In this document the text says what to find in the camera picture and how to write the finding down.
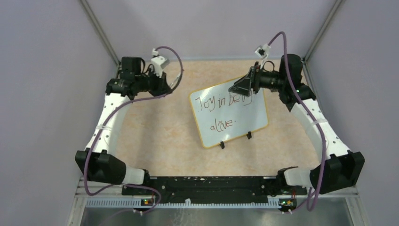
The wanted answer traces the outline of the red-capped whiteboard marker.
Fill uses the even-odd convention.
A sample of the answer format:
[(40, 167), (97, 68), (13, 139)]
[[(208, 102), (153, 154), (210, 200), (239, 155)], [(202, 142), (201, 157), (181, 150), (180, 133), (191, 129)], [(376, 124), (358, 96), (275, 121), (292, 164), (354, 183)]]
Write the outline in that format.
[(170, 83), (169, 87), (170, 87), (172, 90), (175, 90), (175, 89), (178, 87), (178, 85), (179, 85), (180, 82), (181, 82), (182, 76), (183, 76), (183, 73), (180, 72), (180, 73), (176, 76), (176, 78)]

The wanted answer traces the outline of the yellow-framed whiteboard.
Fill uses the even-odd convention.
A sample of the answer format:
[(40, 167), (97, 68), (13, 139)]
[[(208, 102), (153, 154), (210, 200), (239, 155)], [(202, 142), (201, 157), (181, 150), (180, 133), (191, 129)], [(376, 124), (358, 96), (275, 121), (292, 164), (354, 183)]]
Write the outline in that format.
[(242, 96), (228, 91), (237, 78), (189, 94), (202, 146), (211, 148), (268, 126), (266, 96)]

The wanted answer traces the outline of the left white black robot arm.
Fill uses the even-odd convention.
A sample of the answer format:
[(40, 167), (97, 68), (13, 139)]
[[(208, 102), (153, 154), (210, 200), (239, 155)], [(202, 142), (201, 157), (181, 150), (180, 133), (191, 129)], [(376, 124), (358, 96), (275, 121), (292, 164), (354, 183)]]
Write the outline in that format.
[(113, 185), (133, 184), (139, 194), (150, 191), (151, 182), (145, 170), (129, 167), (115, 156), (117, 140), (128, 105), (138, 93), (149, 92), (151, 98), (163, 97), (171, 91), (163, 69), (169, 60), (154, 56), (145, 72), (140, 57), (123, 57), (118, 78), (106, 84), (104, 106), (92, 138), (85, 150), (77, 151), (75, 161), (88, 181)]

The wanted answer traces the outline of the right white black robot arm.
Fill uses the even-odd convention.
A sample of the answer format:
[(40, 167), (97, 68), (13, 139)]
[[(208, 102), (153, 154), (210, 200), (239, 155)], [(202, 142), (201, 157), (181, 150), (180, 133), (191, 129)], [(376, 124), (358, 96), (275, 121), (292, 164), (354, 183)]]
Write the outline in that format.
[(327, 194), (357, 184), (365, 158), (352, 151), (334, 132), (321, 111), (316, 95), (302, 82), (303, 63), (300, 56), (282, 56), (279, 70), (267, 71), (258, 62), (228, 91), (244, 97), (261, 89), (278, 92), (281, 102), (300, 122), (311, 141), (319, 166), (313, 169), (289, 167), (278, 171), (276, 188), (282, 194), (295, 186), (304, 186)]

